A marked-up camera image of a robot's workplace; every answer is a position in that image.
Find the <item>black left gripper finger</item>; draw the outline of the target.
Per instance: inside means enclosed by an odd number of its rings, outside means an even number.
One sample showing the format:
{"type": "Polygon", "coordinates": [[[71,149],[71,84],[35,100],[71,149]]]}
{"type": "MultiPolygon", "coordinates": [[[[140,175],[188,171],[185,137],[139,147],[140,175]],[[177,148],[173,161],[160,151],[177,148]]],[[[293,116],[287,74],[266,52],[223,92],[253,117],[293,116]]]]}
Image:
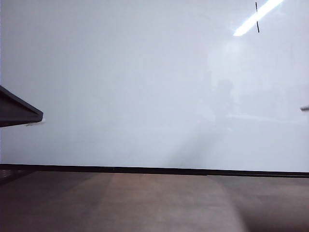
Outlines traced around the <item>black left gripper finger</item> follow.
{"type": "Polygon", "coordinates": [[[0,127],[40,123],[43,112],[0,86],[0,127]]]}

